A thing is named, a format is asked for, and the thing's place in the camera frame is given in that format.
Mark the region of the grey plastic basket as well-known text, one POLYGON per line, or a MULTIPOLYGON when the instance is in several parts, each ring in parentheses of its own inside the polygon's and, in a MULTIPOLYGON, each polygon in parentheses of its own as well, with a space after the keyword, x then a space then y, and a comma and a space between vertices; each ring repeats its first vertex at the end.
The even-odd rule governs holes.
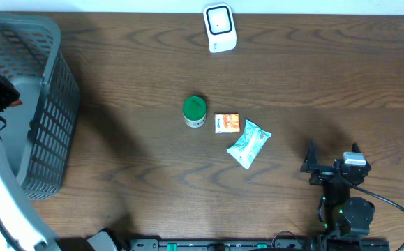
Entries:
POLYGON ((47 199, 61 189, 80 104, 58 25, 47 17, 0 13, 0 74, 22 101, 1 114, 10 168, 28 199, 47 199))

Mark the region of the mint wet wipes pack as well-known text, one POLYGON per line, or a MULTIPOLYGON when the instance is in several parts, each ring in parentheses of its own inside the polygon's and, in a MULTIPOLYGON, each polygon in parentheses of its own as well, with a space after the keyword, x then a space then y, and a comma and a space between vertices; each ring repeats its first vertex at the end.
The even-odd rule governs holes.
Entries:
POLYGON ((250 169, 266 141, 271 137, 267 132, 250 120, 246 120, 244 133, 227 149, 229 153, 243 168, 250 169))

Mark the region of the green lid jar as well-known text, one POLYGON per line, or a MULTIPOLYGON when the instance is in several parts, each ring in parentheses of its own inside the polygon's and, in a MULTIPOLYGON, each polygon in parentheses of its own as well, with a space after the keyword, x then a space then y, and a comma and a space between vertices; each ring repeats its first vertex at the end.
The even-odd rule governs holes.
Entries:
POLYGON ((187 126, 199 128, 206 121, 207 104, 201 97, 191 96, 185 99, 182 112, 187 126))

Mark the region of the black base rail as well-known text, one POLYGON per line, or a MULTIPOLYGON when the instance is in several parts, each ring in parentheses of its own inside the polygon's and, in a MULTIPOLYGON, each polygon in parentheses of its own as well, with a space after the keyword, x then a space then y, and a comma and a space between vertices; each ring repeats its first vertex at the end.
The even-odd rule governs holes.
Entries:
POLYGON ((293 238, 278 238, 274 241, 159 241, 152 238, 131 239, 127 241, 130 251, 250 251, 250 250, 287 250, 287 251, 390 251, 386 241, 327 241, 325 244, 293 238))

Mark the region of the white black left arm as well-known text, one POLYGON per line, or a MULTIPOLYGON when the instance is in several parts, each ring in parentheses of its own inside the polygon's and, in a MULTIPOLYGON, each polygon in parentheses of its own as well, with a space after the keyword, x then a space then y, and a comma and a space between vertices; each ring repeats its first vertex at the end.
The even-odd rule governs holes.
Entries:
MULTIPOLYGON (((0 76, 0 112, 20 97, 15 87, 0 76)), ((0 137, 0 250, 121 250, 111 233, 101 230, 83 238, 59 238, 26 198, 10 168, 0 137)))

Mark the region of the orange snack packet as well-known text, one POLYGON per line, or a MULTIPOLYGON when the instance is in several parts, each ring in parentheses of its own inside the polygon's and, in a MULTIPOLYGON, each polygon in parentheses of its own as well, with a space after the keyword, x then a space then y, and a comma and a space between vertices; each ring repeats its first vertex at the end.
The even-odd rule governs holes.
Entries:
POLYGON ((240 132, 239 114, 215 114, 215 133, 238 133, 240 132))

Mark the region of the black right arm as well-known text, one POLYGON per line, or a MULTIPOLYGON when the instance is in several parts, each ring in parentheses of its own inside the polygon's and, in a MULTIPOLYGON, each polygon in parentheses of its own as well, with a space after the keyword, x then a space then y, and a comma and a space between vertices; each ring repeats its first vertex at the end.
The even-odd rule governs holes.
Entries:
POLYGON ((361 238, 369 235, 375 206, 350 195, 350 189, 364 182, 371 170, 370 164, 357 144, 343 153, 332 165, 318 163, 314 143, 310 143, 300 171, 309 173, 310 185, 323 187, 318 217, 325 223, 326 232, 337 238, 361 238))

